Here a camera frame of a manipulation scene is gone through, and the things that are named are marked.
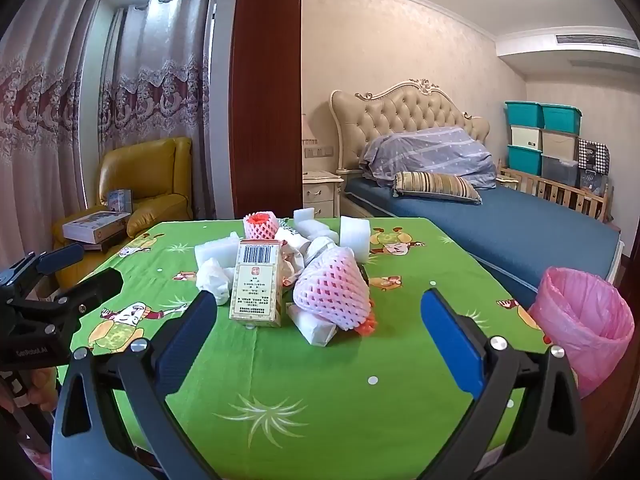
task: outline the green tablecloth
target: green tablecloth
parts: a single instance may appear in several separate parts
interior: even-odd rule
[[[338,219],[327,219],[334,230]],[[366,265],[378,328],[341,332],[309,345],[284,316],[281,328],[247,329],[218,308],[218,321],[168,405],[206,460],[231,480],[415,478],[446,442],[471,397],[460,391],[420,319],[420,297],[436,286],[459,314],[516,348],[543,351],[543,333],[471,256],[421,218],[370,219]],[[197,294],[193,247],[241,221],[168,222],[101,268],[124,278],[122,293],[85,316],[73,348],[117,349],[151,338]],[[145,439],[119,396],[135,444]],[[520,403],[506,410],[493,445],[504,443]]]

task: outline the metal screw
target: metal screw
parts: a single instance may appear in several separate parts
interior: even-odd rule
[[[551,355],[553,357],[557,357],[558,359],[562,359],[564,357],[564,348],[559,345],[553,345],[551,347]]]
[[[508,346],[507,340],[500,335],[492,337],[489,343],[491,343],[491,346],[496,350],[504,350]]]
[[[80,359],[84,359],[88,353],[89,351],[84,346],[81,346],[78,350],[74,352],[74,359],[76,361],[79,361]]]
[[[143,350],[146,350],[146,347],[148,346],[149,341],[147,341],[145,338],[141,337],[139,339],[136,339],[134,341],[131,342],[131,345],[129,345],[129,347],[131,348],[132,352],[142,352]]]

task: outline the curtain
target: curtain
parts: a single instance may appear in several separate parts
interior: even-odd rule
[[[166,137],[192,140],[193,207],[213,218],[209,50],[215,0],[150,0],[119,9],[102,66],[100,157]]]
[[[0,40],[0,268],[84,206],[78,101],[98,0],[25,0]]]

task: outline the tufted headboard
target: tufted headboard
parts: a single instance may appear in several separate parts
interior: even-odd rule
[[[489,121],[460,113],[427,79],[409,79],[376,95],[335,90],[329,108],[338,126],[338,173],[357,170],[364,147],[379,136],[457,125],[484,144],[489,134]]]

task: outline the trash bin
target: trash bin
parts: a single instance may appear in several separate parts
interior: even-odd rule
[[[564,348],[581,398],[609,377],[634,332],[634,318],[616,288],[581,270],[547,269],[529,314]]]

